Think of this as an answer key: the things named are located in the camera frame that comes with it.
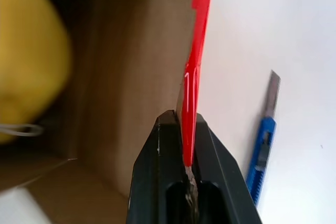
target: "cardboard box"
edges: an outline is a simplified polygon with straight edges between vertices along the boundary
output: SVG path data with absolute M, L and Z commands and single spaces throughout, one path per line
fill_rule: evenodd
M 0 222 L 124 223 L 134 161 L 156 117 L 176 107 L 192 0 L 51 1 L 73 74 L 42 137 L 0 146 Z

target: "metal blade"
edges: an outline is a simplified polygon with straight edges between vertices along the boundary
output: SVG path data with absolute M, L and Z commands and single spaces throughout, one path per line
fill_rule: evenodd
M 192 168 L 185 166 L 185 172 L 188 176 L 189 184 L 187 187 L 187 193 L 185 198 L 190 207 L 190 223 L 197 224 L 199 218 L 198 210 L 198 190 L 195 176 L 193 174 Z
M 277 105 L 279 85 L 280 77 L 272 70 L 267 91 L 265 117 L 273 118 L 274 116 L 275 107 Z

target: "white string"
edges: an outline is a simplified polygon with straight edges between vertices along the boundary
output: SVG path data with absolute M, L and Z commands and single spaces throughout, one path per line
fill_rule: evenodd
M 29 132 L 23 132 L 24 129 L 30 129 Z M 36 124 L 5 124 L 0 123 L 0 133 L 13 136 L 40 136 L 43 128 Z

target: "brown cardboard wall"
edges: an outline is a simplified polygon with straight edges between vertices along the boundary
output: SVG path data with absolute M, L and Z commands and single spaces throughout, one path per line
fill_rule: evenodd
M 50 133 L 48 141 L 51 149 L 66 157 L 78 156 L 81 122 L 87 99 L 91 93 L 90 84 L 93 68 L 97 61 L 98 40 L 97 34 L 100 25 L 98 0 L 73 0 L 81 11 L 67 13 L 65 19 L 70 23 L 69 33 L 72 39 L 73 72 L 70 82 L 51 108 L 51 113 L 59 114 L 58 127 Z
M 193 32 L 192 0 L 97 0 L 97 50 L 79 159 L 124 195 L 156 117 L 176 107 Z
M 48 172 L 27 189 L 53 223 L 124 224 L 127 198 L 105 185 L 77 161 Z
M 50 153 L 19 144 L 0 148 L 0 192 L 36 179 L 64 163 Z

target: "red object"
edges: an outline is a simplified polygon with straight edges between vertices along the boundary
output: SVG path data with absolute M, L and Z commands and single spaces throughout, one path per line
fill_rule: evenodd
M 199 75 L 209 4 L 210 0 L 193 0 L 193 8 L 196 9 L 196 22 L 192 50 L 184 71 L 182 105 L 183 162 L 185 166 L 191 166 L 194 158 Z

